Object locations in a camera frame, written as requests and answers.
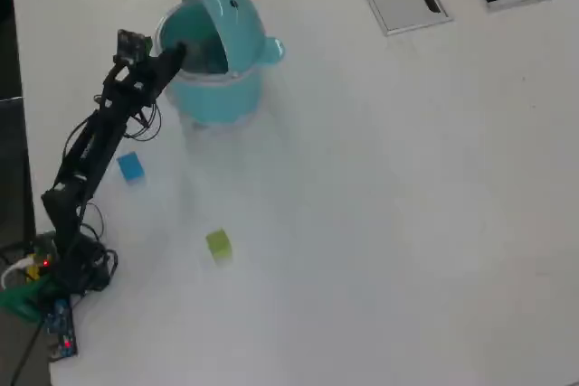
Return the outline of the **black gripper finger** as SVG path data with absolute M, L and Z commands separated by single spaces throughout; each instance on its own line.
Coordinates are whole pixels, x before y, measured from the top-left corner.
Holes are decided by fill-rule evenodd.
M 157 88 L 163 90 L 182 69 L 187 54 L 184 43 L 167 48 L 157 57 Z

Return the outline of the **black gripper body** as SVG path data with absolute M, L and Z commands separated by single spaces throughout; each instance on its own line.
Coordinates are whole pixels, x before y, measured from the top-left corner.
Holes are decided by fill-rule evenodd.
M 156 62 L 152 59 L 130 63 L 114 58 L 103 81 L 102 98 L 111 103 L 127 102 L 132 108 L 152 108 L 159 95 L 156 82 Z

